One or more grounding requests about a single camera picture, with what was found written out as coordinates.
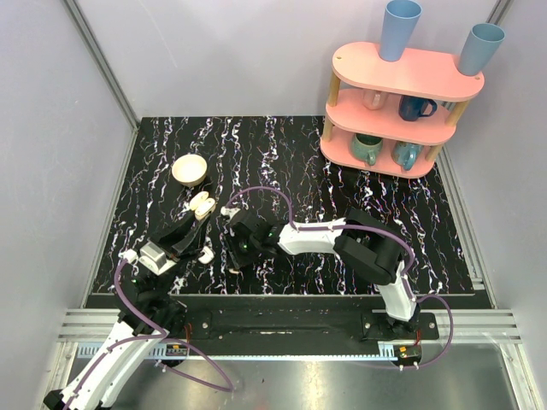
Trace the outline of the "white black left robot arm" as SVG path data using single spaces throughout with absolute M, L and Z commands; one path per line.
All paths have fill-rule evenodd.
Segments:
M 114 273 L 117 320 L 84 370 L 66 387 L 47 393 L 47 408 L 110 409 L 155 346 L 185 337 L 188 307 L 172 298 L 170 290 L 183 263 L 212 261 L 205 241 L 208 223 L 208 217 L 187 212 L 140 248 L 122 254 Z

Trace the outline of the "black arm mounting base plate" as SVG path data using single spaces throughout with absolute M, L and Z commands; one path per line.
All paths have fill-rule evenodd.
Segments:
M 380 296 L 176 296 L 178 308 L 168 330 L 194 340 L 208 339 L 213 332 L 340 331 L 357 340 L 433 341 L 439 339 L 433 314 L 419 308 L 407 323 L 392 319 Z

